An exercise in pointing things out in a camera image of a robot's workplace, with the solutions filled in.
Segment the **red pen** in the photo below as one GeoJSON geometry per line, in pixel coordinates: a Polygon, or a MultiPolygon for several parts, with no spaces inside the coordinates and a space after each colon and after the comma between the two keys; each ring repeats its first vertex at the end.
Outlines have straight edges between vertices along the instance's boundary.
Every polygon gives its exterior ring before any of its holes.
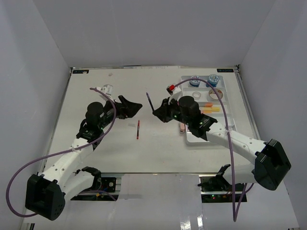
{"type": "Polygon", "coordinates": [[[136,139],[139,139],[139,133],[140,133],[140,120],[138,120],[138,123],[137,123],[136,139]]]}

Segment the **black pen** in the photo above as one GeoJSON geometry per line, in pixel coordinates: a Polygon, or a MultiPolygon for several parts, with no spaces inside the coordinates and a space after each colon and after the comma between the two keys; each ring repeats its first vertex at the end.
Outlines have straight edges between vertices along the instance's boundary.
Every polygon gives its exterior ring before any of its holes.
{"type": "Polygon", "coordinates": [[[153,103],[152,103],[152,101],[151,101],[151,98],[150,98],[150,96],[149,96],[149,93],[148,93],[148,92],[146,92],[146,96],[147,96],[147,99],[148,99],[149,105],[150,105],[150,107],[151,107],[151,110],[152,110],[152,111],[154,111],[153,103]]]}

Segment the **clear tape roll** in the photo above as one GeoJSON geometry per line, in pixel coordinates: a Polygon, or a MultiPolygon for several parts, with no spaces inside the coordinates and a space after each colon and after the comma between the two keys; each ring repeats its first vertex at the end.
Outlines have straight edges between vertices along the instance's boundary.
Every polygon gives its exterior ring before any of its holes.
{"type": "Polygon", "coordinates": [[[201,98],[201,93],[195,91],[195,92],[192,93],[192,97],[193,97],[195,100],[198,100],[198,99],[201,98]]]}

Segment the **blue tape roll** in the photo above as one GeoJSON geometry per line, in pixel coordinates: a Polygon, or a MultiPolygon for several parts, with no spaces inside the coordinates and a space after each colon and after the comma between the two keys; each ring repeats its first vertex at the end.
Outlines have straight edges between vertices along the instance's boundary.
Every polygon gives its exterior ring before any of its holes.
{"type": "Polygon", "coordinates": [[[216,87],[217,84],[219,83],[219,80],[220,80],[220,77],[218,75],[216,74],[209,75],[206,87],[210,87],[210,86],[216,87]]]}
{"type": "Polygon", "coordinates": [[[198,75],[192,75],[190,80],[189,80],[189,84],[191,87],[199,87],[200,85],[200,76],[198,75]]]}

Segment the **yellow white highlighter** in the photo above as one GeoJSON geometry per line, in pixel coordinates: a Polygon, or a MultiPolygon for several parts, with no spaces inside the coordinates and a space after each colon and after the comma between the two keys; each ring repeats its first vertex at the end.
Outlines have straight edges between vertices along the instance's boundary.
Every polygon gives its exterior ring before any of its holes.
{"type": "Polygon", "coordinates": [[[219,112],[220,111],[220,108],[219,107],[211,107],[210,110],[212,112],[219,112]]]}

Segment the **brown packing tape roll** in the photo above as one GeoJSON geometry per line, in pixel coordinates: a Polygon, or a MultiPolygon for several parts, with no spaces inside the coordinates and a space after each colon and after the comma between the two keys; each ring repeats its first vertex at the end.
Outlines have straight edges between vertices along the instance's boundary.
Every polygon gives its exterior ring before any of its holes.
{"type": "Polygon", "coordinates": [[[218,101],[222,100],[223,97],[224,97],[224,93],[221,90],[219,90],[219,89],[215,89],[215,90],[210,89],[208,91],[207,100],[209,102],[218,102],[218,101]]]}

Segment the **white compartment tray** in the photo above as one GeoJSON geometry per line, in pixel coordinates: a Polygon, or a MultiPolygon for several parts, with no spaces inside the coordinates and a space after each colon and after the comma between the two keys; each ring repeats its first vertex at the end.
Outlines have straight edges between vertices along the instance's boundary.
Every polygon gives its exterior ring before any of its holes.
{"type": "Polygon", "coordinates": [[[187,80],[180,85],[182,95],[191,96],[198,103],[200,111],[203,114],[215,118],[219,123],[225,126],[224,112],[226,112],[230,130],[236,130],[223,76],[217,74],[203,76],[186,75],[181,76],[180,80],[187,80]],[[208,87],[205,82],[202,82],[201,79],[211,83],[212,86],[215,87],[223,102],[223,106],[221,106],[217,96],[214,94],[214,91],[212,91],[212,89],[208,87]]]}

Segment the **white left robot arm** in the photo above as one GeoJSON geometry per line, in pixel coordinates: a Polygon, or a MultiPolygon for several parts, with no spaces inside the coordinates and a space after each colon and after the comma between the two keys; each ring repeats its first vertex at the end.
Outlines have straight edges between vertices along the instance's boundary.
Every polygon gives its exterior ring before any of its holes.
{"type": "Polygon", "coordinates": [[[119,102],[90,103],[85,119],[73,141],[70,152],[63,154],[41,175],[33,174],[27,181],[25,207],[49,220],[57,219],[65,203],[80,192],[97,191],[101,187],[101,172],[93,167],[77,170],[83,160],[98,147],[104,128],[114,118],[133,118],[142,104],[133,103],[122,95],[119,102]]]}

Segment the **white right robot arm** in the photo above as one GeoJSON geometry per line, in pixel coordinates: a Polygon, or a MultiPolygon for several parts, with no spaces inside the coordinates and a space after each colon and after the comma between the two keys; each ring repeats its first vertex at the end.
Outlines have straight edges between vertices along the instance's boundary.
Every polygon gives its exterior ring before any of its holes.
{"type": "Polygon", "coordinates": [[[250,162],[239,166],[235,174],[231,173],[230,164],[222,166],[215,177],[200,183],[204,189],[228,191],[236,179],[240,184],[258,183],[274,191],[291,169],[279,141],[271,139],[265,142],[226,130],[215,118],[203,114],[191,96],[183,96],[179,100],[165,98],[153,115],[164,123],[171,120],[181,122],[195,137],[228,148],[250,162]]]}

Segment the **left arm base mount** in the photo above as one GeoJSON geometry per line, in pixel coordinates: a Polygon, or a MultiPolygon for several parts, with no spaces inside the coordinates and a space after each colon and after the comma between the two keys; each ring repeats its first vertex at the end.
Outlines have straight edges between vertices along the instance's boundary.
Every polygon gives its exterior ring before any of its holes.
{"type": "Polygon", "coordinates": [[[71,201],[117,201],[120,189],[117,189],[116,177],[106,176],[98,169],[88,166],[78,169],[75,175],[81,172],[90,174],[94,178],[93,183],[89,188],[72,197],[71,201]]]}

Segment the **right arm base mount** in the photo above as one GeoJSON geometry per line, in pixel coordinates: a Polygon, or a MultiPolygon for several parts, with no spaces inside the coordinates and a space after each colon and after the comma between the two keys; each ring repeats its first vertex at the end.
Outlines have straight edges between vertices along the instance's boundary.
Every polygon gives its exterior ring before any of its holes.
{"type": "Polygon", "coordinates": [[[231,172],[230,164],[222,166],[218,173],[213,176],[199,176],[197,186],[201,190],[202,203],[232,203],[232,175],[230,175],[230,182],[224,178],[228,169],[231,172]]]}

